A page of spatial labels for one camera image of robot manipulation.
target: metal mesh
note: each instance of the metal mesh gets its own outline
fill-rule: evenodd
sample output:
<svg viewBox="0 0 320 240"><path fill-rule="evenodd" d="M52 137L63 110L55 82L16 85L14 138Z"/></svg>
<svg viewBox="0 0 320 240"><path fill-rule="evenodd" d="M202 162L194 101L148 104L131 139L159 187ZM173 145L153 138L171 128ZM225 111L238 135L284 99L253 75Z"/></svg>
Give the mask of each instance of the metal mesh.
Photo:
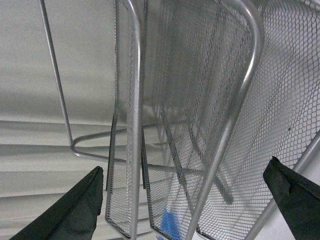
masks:
<svg viewBox="0 0 320 240"><path fill-rule="evenodd" d="M209 239L245 239L272 198L262 177L269 160L276 156L293 168L320 128L319 6L298 0L256 5L264 49L217 175L233 203L212 186L198 223Z"/></svg>
<svg viewBox="0 0 320 240"><path fill-rule="evenodd" d="M133 197L131 185L132 98L130 94L134 71L134 30L131 15L121 0L114 1L114 30L115 110L110 138L105 219L120 234L130 238Z"/></svg>
<svg viewBox="0 0 320 240"><path fill-rule="evenodd" d="M221 2L148 1L144 118L157 127L144 129L147 197L151 227L168 239L186 237L207 149L217 144L250 44L245 19ZM220 194L233 201L224 187Z"/></svg>

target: curved metal rod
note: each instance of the curved metal rod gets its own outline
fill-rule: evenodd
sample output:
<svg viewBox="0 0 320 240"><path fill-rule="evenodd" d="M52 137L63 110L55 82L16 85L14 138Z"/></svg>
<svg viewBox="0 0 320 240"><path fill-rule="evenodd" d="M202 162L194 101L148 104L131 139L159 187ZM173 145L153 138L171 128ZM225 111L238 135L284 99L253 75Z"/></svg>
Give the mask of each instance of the curved metal rod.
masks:
<svg viewBox="0 0 320 240"><path fill-rule="evenodd" d="M132 128L131 128L131 239L137 239L139 191L140 191L140 168L142 149L142 110L143 89L145 78L145 15L141 1L126 0L134 26L134 38L136 49L135 69L131 85L132 96Z"/></svg>
<svg viewBox="0 0 320 240"><path fill-rule="evenodd" d="M219 165L223 159L229 139L238 119L240 109L245 100L251 80L259 64L259 60L264 45L264 24L255 5L250 0L224 0L222 2L226 3L227 5L231 6L232 8L240 12L248 22L251 31L251 46L248 58L250 59L250 61L246 64L246 67L244 68L246 69L246 71L243 73L243 77L241 78L242 83L231 101L227 114L227 119L218 137L218 145L216 146L212 154L213 159L210 162L210 165L208 166L208 171L206 172L203 178L201 189L198 194L197 203L194 208L190 224L188 226L188 231L185 240L192 240L195 234L209 192L216 179Z"/></svg>

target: blue object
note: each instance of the blue object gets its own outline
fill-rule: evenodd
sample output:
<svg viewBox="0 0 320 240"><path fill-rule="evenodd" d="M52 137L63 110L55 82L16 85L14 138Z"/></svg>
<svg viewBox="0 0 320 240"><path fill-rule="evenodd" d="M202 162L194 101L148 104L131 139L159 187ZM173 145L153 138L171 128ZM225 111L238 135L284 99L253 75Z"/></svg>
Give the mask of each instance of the blue object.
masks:
<svg viewBox="0 0 320 240"><path fill-rule="evenodd" d="M176 218L173 213L168 212L166 208L162 215L161 231L168 234L173 240L180 240Z"/></svg>

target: silver metal frame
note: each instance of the silver metal frame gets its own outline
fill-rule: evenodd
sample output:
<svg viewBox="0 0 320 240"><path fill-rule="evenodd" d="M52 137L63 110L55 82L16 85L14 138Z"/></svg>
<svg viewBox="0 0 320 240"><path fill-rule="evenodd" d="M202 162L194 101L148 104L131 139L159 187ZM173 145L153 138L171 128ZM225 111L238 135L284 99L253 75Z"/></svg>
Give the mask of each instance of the silver metal frame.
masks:
<svg viewBox="0 0 320 240"><path fill-rule="evenodd" d="M298 174L303 174L310 162L315 159L316 155L320 153L320 130L316 133L310 144L303 152L298 162L293 167L293 170ZM250 232L246 236L245 240L254 240L259 234L261 229L264 227L266 222L272 216L272 214L278 208L275 200L272 198L268 206L265 208L258 221L253 225Z"/></svg>
<svg viewBox="0 0 320 240"><path fill-rule="evenodd" d="M54 43L53 43L53 39L51 36L51 30L50 30L45 0L38 0L38 2L39 2L40 10L41 10L44 31L45 31L46 40L47 40L48 47L49 47L54 77L55 77L56 85L57 85L58 92L59 92L59 99L60 99L60 104L61 104L61 108L62 108L64 123L65 123L65 127L67 130L67 135L68 135L68 140L69 140L71 152L72 152L72 154L74 154L80 158L86 158L86 159L106 162L109 159L107 156L81 152L81 151L77 151L75 149L76 144L78 144L82 141L107 137L107 136L110 136L111 132L108 131L108 132L101 132L101 133L96 133L96 134L89 134L89 135L84 135L84 136L77 137L76 139L73 139L72 133L71 133L71 128L70 128L69 117L68 117L68 113L67 113L64 92L62 89L62 84L61 84L61 79L60 79L60 74L59 74L59 69L58 69L58 63L57 63Z"/></svg>
<svg viewBox="0 0 320 240"><path fill-rule="evenodd" d="M243 77L241 78L242 83L232 99L226 121L222 127L221 134L218 137L218 145L213 152L213 159L210 162L208 171L203 178L201 189L198 194L197 203L192 214L185 240L192 240L196 232L198 221L205 207L211 187L216 179L219 165L223 159L240 109L248 92L254 73L259 64L264 45L264 23L255 5L250 0L223 0L222 2L239 11L248 22L251 31L251 46L248 58L250 59L250 61L245 67L246 71L243 73Z"/></svg>
<svg viewBox="0 0 320 240"><path fill-rule="evenodd" d="M69 122L69 117L67 113L67 107L64 97L64 92L61 84L58 63L54 48L54 43L51 35L45 0L38 0L42 21L44 25L46 40L49 47L50 57L53 66L53 72L58 88L60 104L62 108L64 123L67 130L67 136L69 140L69 145L71 152L80 158L86 158L96 161L106 162L109 157L91 154L86 152L77 151L75 149L76 144L91 140L110 136L111 132L101 132L96 134L89 134L77 137L73 139L71 133L71 127ZM137 238L137 228L138 228L138 210L139 210L139 190L140 190L140 167L141 167L141 147L142 147L142 108L143 108L143 87L144 87L144 57L145 57L145 16L143 6L139 1L125 0L125 4L132 16L132 22L134 27L134 37L136 43L136 59L133 62L135 73L133 76L131 95L132 95L132 152L131 152L131 192L132 192L132 202L131 202L131 239Z"/></svg>

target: corrugated white surface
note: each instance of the corrugated white surface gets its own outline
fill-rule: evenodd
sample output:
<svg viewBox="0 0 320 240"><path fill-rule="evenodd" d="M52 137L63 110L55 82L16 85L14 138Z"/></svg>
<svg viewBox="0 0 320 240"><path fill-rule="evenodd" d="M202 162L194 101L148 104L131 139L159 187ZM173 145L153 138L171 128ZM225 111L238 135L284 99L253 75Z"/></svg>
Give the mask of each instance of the corrugated white surface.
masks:
<svg viewBox="0 0 320 240"><path fill-rule="evenodd" d="M111 130L114 111L114 10L111 0L54 1L46 7L73 137ZM0 2L0 240L28 225L95 166L68 147L37 0ZM80 143L108 155L109 138ZM104 219L94 240L119 239ZM138 239L149 233L141 188Z"/></svg>

